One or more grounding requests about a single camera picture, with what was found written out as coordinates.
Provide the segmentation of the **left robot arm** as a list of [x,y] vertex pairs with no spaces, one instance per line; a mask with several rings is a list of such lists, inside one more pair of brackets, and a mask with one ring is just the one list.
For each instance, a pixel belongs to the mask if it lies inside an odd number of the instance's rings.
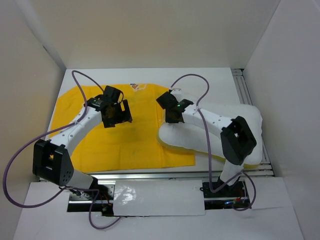
[[61,130],[48,140],[37,140],[33,148],[32,172],[60,187],[81,189],[81,194],[88,200],[97,197],[99,191],[110,197],[110,190],[98,184],[98,179],[76,170],[71,156],[78,144],[100,123],[105,128],[116,124],[132,122],[128,101],[113,103],[91,98],[88,106],[81,109],[84,117],[76,117],[71,126]]

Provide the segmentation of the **yellow pillowcase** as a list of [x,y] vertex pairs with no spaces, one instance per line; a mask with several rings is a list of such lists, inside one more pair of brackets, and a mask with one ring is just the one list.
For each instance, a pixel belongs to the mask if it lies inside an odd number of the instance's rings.
[[128,101],[132,122],[91,130],[71,155],[73,167],[84,173],[159,169],[195,165],[193,153],[171,150],[157,141],[163,109],[156,99],[167,91],[157,84],[116,84]]

